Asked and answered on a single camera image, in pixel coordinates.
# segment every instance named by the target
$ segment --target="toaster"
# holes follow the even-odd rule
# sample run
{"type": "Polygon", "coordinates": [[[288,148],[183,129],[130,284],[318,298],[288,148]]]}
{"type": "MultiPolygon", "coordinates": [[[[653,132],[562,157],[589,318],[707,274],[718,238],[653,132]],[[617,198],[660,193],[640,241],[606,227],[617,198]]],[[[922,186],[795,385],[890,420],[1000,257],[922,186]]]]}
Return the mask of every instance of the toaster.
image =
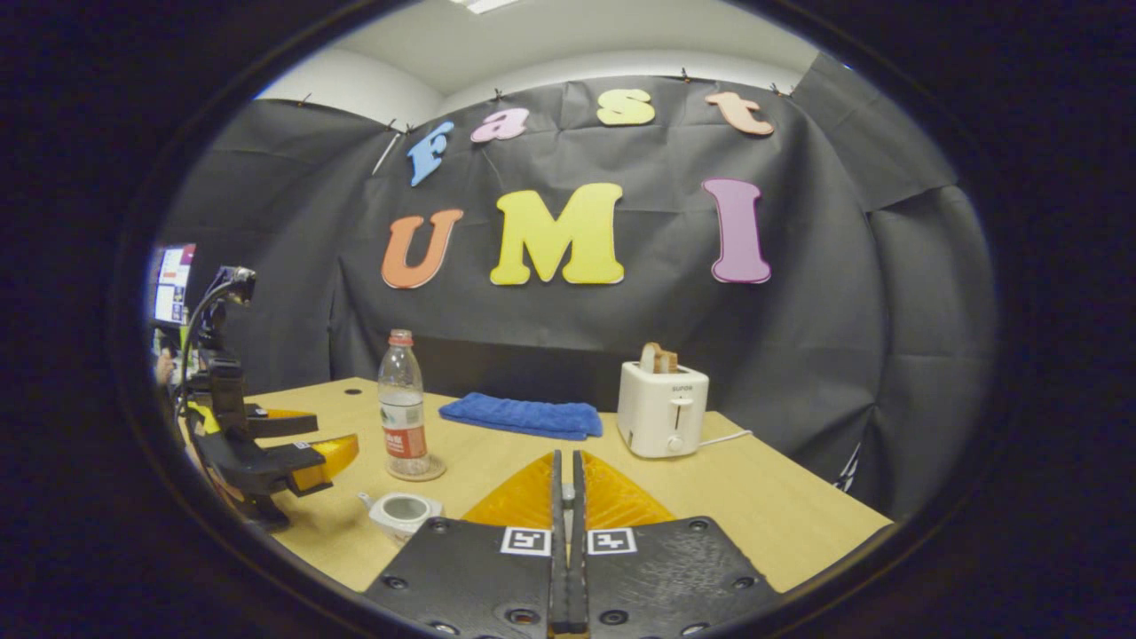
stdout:
{"type": "Polygon", "coordinates": [[[626,362],[619,375],[619,434],[640,457],[679,457],[699,449],[710,377],[678,366],[677,373],[643,371],[626,362]]]}

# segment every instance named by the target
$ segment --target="bottle label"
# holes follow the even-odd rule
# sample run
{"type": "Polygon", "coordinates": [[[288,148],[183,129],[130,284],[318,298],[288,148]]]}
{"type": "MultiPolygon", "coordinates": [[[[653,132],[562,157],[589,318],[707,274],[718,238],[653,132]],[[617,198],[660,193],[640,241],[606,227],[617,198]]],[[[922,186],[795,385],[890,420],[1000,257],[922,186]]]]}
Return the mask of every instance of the bottle label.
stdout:
{"type": "Polygon", "coordinates": [[[426,455],[426,429],[423,426],[423,405],[394,406],[382,404],[383,434],[386,453],[391,457],[416,458],[426,455]]]}

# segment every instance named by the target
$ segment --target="yellow letter m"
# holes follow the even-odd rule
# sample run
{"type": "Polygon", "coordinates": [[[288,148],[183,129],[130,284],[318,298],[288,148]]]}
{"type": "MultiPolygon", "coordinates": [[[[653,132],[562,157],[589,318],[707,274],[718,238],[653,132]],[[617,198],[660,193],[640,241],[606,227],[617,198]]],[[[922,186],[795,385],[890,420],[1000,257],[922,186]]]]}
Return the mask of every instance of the yellow letter m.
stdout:
{"type": "Polygon", "coordinates": [[[616,201],[624,190],[618,184],[584,184],[571,194],[560,217],[552,214],[536,191],[507,193],[498,200],[504,214],[501,233],[501,259],[490,272],[494,284],[524,284],[529,269],[523,264],[524,249],[548,282],[557,274],[565,251],[571,244],[571,258],[563,267],[565,280],[573,284],[615,284],[624,279],[624,267],[616,262],[612,224],[616,201]]]}

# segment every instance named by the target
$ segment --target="ceiling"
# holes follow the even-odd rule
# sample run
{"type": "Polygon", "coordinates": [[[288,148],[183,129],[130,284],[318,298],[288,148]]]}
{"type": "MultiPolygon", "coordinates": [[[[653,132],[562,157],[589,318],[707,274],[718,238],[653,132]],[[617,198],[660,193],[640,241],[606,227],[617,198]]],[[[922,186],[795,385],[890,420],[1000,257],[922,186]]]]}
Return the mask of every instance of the ceiling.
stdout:
{"type": "Polygon", "coordinates": [[[702,51],[804,73],[808,42],[720,0],[520,0],[475,15],[421,0],[335,47],[377,58],[443,96],[519,68],[604,51],[702,51]]]}

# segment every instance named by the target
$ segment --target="white cable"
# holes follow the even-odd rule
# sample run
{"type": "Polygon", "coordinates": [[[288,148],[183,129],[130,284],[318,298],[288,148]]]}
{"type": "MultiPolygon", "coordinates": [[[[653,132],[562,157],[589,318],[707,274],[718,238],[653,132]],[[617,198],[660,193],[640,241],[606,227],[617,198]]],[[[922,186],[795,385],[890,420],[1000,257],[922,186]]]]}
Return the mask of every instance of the white cable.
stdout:
{"type": "Polygon", "coordinates": [[[718,439],[711,439],[711,440],[703,441],[699,446],[701,447],[701,446],[707,446],[708,443],[718,443],[719,441],[726,441],[727,439],[735,439],[735,438],[738,438],[738,437],[745,437],[747,434],[753,434],[753,432],[752,431],[742,431],[740,433],[728,434],[726,437],[719,437],[718,439]]]}

